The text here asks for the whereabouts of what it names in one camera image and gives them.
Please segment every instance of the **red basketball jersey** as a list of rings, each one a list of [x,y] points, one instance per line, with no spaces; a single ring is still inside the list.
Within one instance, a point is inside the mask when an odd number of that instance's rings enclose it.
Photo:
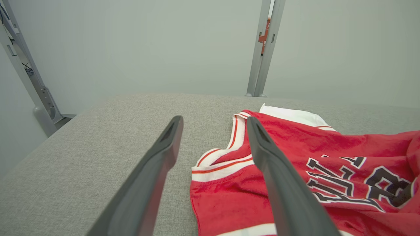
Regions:
[[[192,168],[191,203],[200,236],[276,235],[262,173],[246,130],[256,117],[325,207],[342,235],[419,235],[420,132],[341,135],[244,110],[227,149]]]

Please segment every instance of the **metal pole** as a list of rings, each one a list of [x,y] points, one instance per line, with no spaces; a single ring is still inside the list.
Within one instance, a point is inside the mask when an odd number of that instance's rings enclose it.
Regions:
[[[260,36],[265,35],[265,28],[267,26],[268,13],[270,10],[271,0],[262,0],[260,21],[258,23],[257,37],[255,39],[254,54],[252,56],[251,72],[249,73],[248,89],[245,96],[254,96],[255,84],[257,82],[258,72],[261,66],[261,50],[263,43],[259,42]]]
[[[286,0],[275,0],[273,13],[271,15],[270,27],[268,28],[267,43],[265,44],[264,55],[260,71],[255,85],[254,97],[266,97],[263,95],[265,81],[267,80],[268,70],[270,68],[271,58],[273,57],[274,46],[278,38],[278,29],[283,15],[284,4]]]

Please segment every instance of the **gray upholstered table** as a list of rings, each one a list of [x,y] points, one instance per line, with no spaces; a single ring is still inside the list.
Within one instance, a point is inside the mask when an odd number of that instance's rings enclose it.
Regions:
[[[191,94],[117,97],[75,117],[0,181],[0,235],[84,235],[175,115],[184,116],[177,163],[169,172],[155,235],[197,235],[191,167],[229,142],[232,115],[270,106],[319,114],[343,134],[420,129],[420,110],[273,98]]]

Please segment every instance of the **metal frame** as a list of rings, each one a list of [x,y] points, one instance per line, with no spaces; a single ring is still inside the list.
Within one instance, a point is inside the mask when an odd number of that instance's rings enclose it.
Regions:
[[[34,71],[34,74],[31,75],[29,79],[31,80],[33,87],[35,88],[39,98],[41,99],[43,106],[48,111],[51,120],[54,123],[57,123],[63,117],[61,116],[60,111],[58,110],[58,107],[56,103],[54,102],[54,99],[50,93],[50,90],[45,86],[44,82],[42,81],[38,68],[35,65],[35,62],[34,62],[34,59],[32,58],[31,53],[29,52],[28,46],[26,45],[25,39],[21,33],[19,25],[10,7],[9,1],[3,0],[3,3],[4,3],[4,7],[6,8],[8,16],[10,17],[10,21],[8,21],[5,18],[4,25],[6,29],[9,31],[9,33],[12,35],[16,44],[20,47],[22,52],[25,54],[26,58],[28,58],[31,64],[31,67]]]
[[[268,28],[267,42],[265,44],[264,54],[261,55],[263,43],[259,42],[258,39],[259,36],[263,36],[265,33],[268,13],[270,10],[270,0],[262,1],[257,39],[255,40],[254,56],[252,58],[251,72],[249,74],[247,94],[245,95],[247,97],[267,97],[263,94],[264,86],[265,81],[267,80],[271,58],[273,57],[274,46],[278,37],[278,29],[280,28],[285,3],[286,0],[274,1],[270,27]]]
[[[26,71],[24,70],[21,64],[21,60],[19,59],[19,56],[16,55],[16,52],[14,52],[13,45],[9,40],[6,30],[3,27],[0,27],[0,45],[3,46],[3,48],[5,49],[10,62],[15,68],[30,98],[35,104],[33,115],[37,119],[38,123],[40,124],[41,128],[43,129],[47,137],[50,137],[54,132],[57,131],[57,128],[55,127],[53,121],[50,119],[50,115],[45,109],[39,95],[35,91],[35,88],[31,80],[29,79],[28,74],[26,73]]]
[[[252,57],[251,72],[249,74],[248,89],[246,97],[253,97],[255,85],[257,83],[258,72],[261,66],[261,50],[263,49],[263,42],[259,42],[260,36],[265,35],[265,28],[267,27],[268,13],[270,11],[271,0],[262,0],[260,21],[258,22],[257,37],[255,39],[254,55]]]
[[[262,56],[260,72],[258,74],[257,84],[255,85],[254,97],[267,97],[263,95],[265,81],[267,80],[268,70],[270,68],[271,58],[273,57],[274,46],[278,38],[278,29],[280,28],[281,17],[283,15],[284,4],[286,0],[275,0],[273,13],[271,14],[270,27],[268,28],[267,43],[265,44],[264,55]]]

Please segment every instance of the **gray wall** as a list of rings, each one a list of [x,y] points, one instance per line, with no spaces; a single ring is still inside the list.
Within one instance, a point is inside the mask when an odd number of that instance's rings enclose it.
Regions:
[[[9,2],[63,114],[118,94],[246,93],[261,0]]]
[[[9,40],[3,28],[0,28],[0,37]],[[0,178],[47,139],[32,114],[35,104],[1,43]]]
[[[419,0],[286,0],[264,93],[420,107]]]

